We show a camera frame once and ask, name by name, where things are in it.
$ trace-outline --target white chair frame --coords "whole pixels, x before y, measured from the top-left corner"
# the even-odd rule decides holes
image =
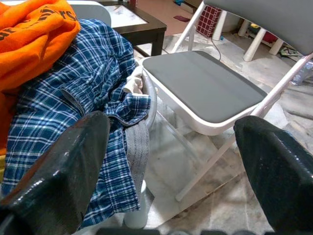
[[[188,50],[192,50],[192,44],[195,34],[194,25],[197,19],[200,17],[202,11],[205,8],[205,4],[202,2],[195,12],[194,16],[190,20],[186,29],[180,36],[179,40],[176,42],[172,53],[175,53],[184,39],[189,35],[189,45]],[[268,93],[268,95],[258,104],[249,107],[248,109],[242,111],[241,113],[231,117],[230,119],[223,121],[221,123],[210,123],[200,117],[198,117],[194,112],[192,112],[181,100],[179,100],[172,92],[170,92],[157,78],[155,78],[149,71],[145,69],[147,74],[152,79],[155,86],[158,88],[158,96],[173,109],[173,111],[179,115],[186,124],[188,124],[193,130],[208,136],[214,136],[221,134],[228,128],[232,127],[235,121],[241,117],[247,115],[254,115],[259,117],[264,117],[265,114],[270,110],[272,105],[280,98],[284,89],[289,85],[292,78],[298,73],[298,71],[313,58],[313,53],[307,56],[303,56],[278,82],[278,84]],[[172,134],[184,144],[185,147],[189,147],[190,143],[184,139],[183,135],[174,129],[168,123],[168,126],[172,130]],[[200,169],[195,177],[187,183],[187,185],[176,195],[176,199],[181,201],[183,197],[189,192],[189,190],[202,178],[202,176],[216,163],[218,159],[225,153],[225,151],[235,142],[235,134],[226,140],[226,142],[208,159],[206,164]]]

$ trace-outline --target clothing pile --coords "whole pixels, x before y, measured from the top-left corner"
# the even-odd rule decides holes
[[[8,25],[11,31],[19,30],[13,27],[14,25],[21,27],[20,24],[23,23],[18,22],[36,18],[34,12],[41,13],[39,19],[46,18],[45,20],[50,17],[64,19],[65,14],[62,12],[66,12],[69,20],[64,19],[63,26],[60,26],[62,30],[55,26],[54,31],[47,32],[46,35],[42,33],[42,36],[37,37],[40,39],[45,36],[46,42],[41,44],[37,64],[28,65],[32,61],[26,58],[20,63],[25,66],[16,65],[15,71],[23,69],[21,74],[25,74],[21,76],[19,82],[13,82],[15,71],[7,72],[7,74],[12,73],[12,77],[3,75],[6,77],[6,84],[3,82],[3,77],[0,77],[1,95],[6,99],[7,97],[16,99],[15,102],[10,103],[10,107],[2,106],[10,112],[6,115],[1,113],[1,120],[10,120],[5,135],[7,145],[2,183],[3,195],[7,195],[15,187],[34,162],[68,127],[82,116],[100,110],[110,118],[110,138],[98,182],[81,227],[99,223],[117,212],[137,210],[139,202],[136,191],[140,189],[140,185],[135,186],[127,158],[128,140],[131,139],[127,133],[133,135],[134,132],[129,131],[130,128],[127,127],[139,122],[140,125],[143,124],[151,100],[148,95],[123,91],[128,76],[135,69],[131,44],[101,21],[77,20],[65,0],[49,0],[49,4],[43,4],[44,0],[27,2],[29,5],[24,8],[30,9],[29,14],[24,13],[22,17]],[[58,4],[69,10],[57,9]],[[74,24],[64,26],[66,21]],[[7,30],[7,27],[4,28],[1,24],[3,21],[0,19],[0,30]],[[71,30],[72,38],[68,34],[64,35],[67,37],[66,40],[59,38],[66,30]],[[25,45],[28,46],[37,40],[26,40],[26,36],[24,39],[23,43],[17,45],[19,48],[14,48],[15,45],[12,45],[9,53],[14,54],[13,52],[18,49],[26,51]],[[67,49],[57,47],[57,43],[61,40],[64,40],[62,45]],[[0,50],[2,72],[1,59],[6,52],[3,52],[1,41]],[[58,57],[56,51],[62,52],[62,56]],[[44,66],[45,56],[50,63]]]

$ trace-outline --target gray elastic strap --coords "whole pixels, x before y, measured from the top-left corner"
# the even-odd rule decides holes
[[[125,130],[127,160],[136,192],[140,200],[141,185],[149,156],[149,132],[145,120]]]

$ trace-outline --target gray chair seat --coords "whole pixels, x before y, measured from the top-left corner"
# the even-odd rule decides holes
[[[144,68],[201,119],[220,123],[267,95],[203,51],[148,58]]]

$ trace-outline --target glass tabletop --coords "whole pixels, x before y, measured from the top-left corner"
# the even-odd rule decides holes
[[[105,8],[111,16],[112,28],[148,23],[122,5],[105,6]]]

